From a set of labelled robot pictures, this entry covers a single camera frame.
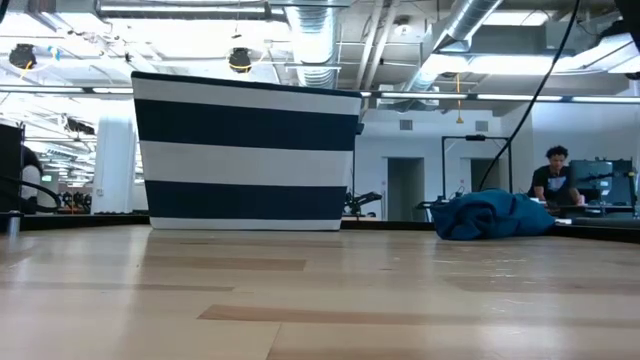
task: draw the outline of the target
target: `black t-shirt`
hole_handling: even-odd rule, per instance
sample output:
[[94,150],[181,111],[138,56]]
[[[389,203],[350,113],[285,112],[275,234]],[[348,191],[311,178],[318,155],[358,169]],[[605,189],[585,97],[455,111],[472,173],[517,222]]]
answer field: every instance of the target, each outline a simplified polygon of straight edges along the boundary
[[529,189],[528,195],[535,197],[533,188],[541,186],[544,188],[544,198],[547,201],[561,205],[571,205],[573,204],[573,199],[569,189],[572,184],[571,171],[568,167],[565,166],[560,169],[559,174],[552,174],[549,166],[543,166],[533,173],[531,189]]

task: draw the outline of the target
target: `doorway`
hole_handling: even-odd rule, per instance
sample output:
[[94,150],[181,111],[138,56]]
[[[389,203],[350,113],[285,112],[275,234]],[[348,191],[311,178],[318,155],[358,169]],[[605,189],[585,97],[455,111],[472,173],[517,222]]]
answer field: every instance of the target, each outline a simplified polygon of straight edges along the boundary
[[424,221],[414,219],[413,211],[424,201],[424,159],[387,160],[387,220]]
[[[480,181],[484,176],[484,172],[491,164],[493,159],[471,159],[471,188],[475,191],[480,191]],[[485,189],[499,189],[500,186],[500,162],[498,161],[491,171],[484,183]]]

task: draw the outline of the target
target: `blue fabric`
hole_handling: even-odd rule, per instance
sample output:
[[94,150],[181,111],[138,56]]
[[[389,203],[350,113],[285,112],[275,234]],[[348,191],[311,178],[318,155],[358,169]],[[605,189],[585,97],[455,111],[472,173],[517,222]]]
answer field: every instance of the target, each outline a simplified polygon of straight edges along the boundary
[[503,190],[471,193],[431,207],[438,236],[447,240],[541,235],[555,220],[524,194]]

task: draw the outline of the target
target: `white stripe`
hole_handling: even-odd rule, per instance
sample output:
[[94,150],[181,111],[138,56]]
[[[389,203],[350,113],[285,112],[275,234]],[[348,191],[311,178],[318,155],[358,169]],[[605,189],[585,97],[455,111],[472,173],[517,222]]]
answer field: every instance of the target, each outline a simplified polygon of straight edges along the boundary
[[143,100],[360,115],[359,98],[272,91],[177,81],[133,79],[134,97]]
[[340,230],[341,220],[244,220],[151,218],[154,229],[180,230]]
[[204,184],[347,186],[351,151],[140,141],[145,180]]

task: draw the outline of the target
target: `striped box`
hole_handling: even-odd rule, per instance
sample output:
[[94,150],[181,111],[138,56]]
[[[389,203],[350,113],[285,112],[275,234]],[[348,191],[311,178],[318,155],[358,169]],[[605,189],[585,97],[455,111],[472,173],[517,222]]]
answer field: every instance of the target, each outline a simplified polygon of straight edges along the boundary
[[154,228],[340,228],[359,93],[132,78]]

